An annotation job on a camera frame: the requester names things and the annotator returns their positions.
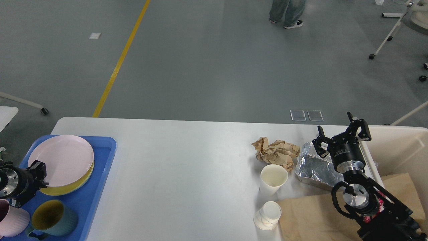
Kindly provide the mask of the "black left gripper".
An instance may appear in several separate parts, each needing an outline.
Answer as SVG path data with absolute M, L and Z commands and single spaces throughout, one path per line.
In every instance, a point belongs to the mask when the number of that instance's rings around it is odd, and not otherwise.
M 46 164 L 38 160 L 33 161 L 30 168 L 3 166 L 0 174 L 0 198 L 9 200 L 9 206 L 17 209 L 34 197 L 35 191 L 32 190 L 32 185 L 35 190 L 47 188 L 49 185 L 49 182 L 45 180 L 47 177 Z

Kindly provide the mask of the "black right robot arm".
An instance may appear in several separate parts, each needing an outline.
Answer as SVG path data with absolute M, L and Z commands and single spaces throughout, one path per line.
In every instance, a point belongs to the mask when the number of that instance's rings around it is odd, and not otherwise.
M 343 176 L 331 190 L 335 209 L 355 220 L 364 241 L 426 241 L 413 211 L 371 177 L 365 175 L 365 160 L 360 141 L 370 141 L 367 122 L 347 112 L 349 126 L 333 137 L 327 137 L 321 126 L 312 140 L 319 157 L 331 157 L 334 170 Z

